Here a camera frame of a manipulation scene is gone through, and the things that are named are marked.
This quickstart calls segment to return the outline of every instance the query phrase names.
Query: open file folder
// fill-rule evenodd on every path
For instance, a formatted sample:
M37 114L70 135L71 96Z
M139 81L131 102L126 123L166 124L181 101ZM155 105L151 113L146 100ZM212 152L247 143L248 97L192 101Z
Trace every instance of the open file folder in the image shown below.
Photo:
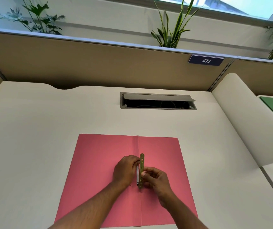
M80 134L55 221L90 199L112 181L124 156L145 154L145 166L165 171L174 193L197 215L177 138ZM131 183L117 199L102 227L173 224L152 189Z

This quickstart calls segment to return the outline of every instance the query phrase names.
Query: person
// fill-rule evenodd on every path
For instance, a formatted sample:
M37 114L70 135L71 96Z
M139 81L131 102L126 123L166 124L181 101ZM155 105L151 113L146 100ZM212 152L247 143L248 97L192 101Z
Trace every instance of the person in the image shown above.
M55 222L49 229L98 229L119 195L134 179L140 158L124 156L115 166L112 181L99 193ZM207 229L172 191L167 174L157 168L144 167L144 185L153 188L160 204L173 217L178 229Z

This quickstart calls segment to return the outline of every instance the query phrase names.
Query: window glass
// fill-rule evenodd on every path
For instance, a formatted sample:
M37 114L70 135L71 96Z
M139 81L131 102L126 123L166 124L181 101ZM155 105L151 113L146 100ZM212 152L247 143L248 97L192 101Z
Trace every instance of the window glass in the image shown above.
M182 3L182 0L161 0ZM191 0L184 0L188 5ZM250 17L269 19L273 14L273 0L194 0L194 6Z

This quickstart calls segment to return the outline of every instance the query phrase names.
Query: white desk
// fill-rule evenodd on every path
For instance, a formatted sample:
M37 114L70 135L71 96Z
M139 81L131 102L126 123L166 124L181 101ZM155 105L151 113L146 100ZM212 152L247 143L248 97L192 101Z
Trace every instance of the white desk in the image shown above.
M189 94L197 110L120 109L120 92ZM0 228L54 222L80 133L177 137L210 229L273 228L273 190L210 92L19 82L0 85Z

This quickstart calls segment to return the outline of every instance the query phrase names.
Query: dark blue sign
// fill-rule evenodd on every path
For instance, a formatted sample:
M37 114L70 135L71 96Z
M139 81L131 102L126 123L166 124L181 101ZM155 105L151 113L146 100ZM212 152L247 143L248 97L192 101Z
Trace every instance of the dark blue sign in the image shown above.
M192 55L188 63L220 66L224 58Z

